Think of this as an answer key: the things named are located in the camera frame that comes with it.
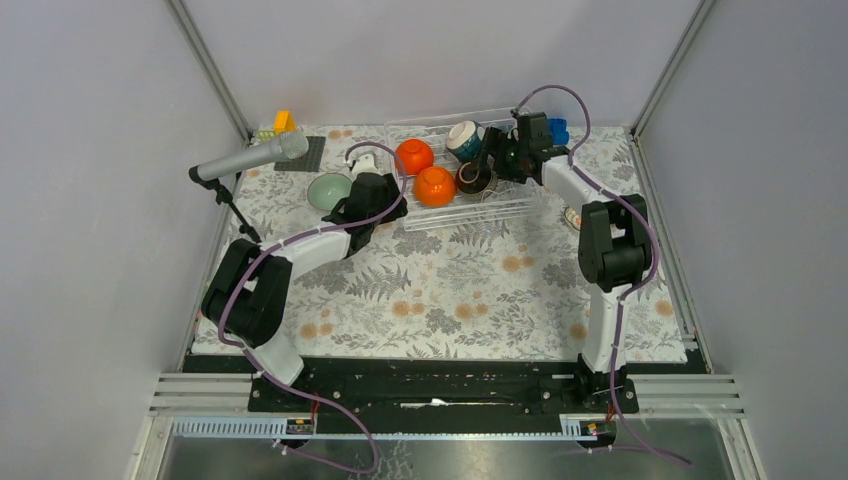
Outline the pale green bowl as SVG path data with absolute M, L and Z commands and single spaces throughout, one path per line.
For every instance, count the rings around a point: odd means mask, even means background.
M 325 173 L 316 177 L 307 189 L 308 203 L 321 211 L 331 211 L 339 200 L 346 198 L 352 180 L 341 173 Z

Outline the black patterned bowl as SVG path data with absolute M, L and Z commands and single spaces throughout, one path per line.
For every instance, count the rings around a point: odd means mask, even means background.
M 486 162 L 467 162 L 457 170 L 454 180 L 459 192 L 466 196 L 477 196 L 489 188 L 493 178 L 493 172 Z

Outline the small white patterned bowl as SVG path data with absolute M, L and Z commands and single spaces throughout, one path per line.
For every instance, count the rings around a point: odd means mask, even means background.
M 571 228 L 573 228 L 575 231 L 580 231 L 580 229 L 581 229 L 581 216 L 574 208 L 567 206 L 564 210 L 563 217 L 564 217 L 566 223 Z

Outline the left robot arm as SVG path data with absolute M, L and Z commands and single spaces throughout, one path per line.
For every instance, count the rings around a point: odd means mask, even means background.
M 311 388 L 299 377 L 304 361 L 282 329 L 291 284 L 356 254 L 377 226 L 406 214 L 406 200 L 392 174 L 360 173 L 349 195 L 313 229 L 266 246 L 238 239 L 227 248 L 200 311 L 216 324 L 223 343 L 243 349 L 275 379 L 271 395 L 285 410 L 304 407 Z

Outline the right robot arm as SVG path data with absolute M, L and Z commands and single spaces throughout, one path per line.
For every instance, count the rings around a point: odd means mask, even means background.
M 467 165 L 517 183 L 534 180 L 579 208 L 577 263 L 590 285 L 590 320 L 572 397 L 583 410 L 618 414 L 628 393 L 622 347 L 626 299 L 658 268 L 647 203 L 639 194 L 623 196 L 601 185 L 582 170 L 573 149 L 553 144 L 545 114 L 513 117 L 511 132 L 484 128 L 481 147 Z

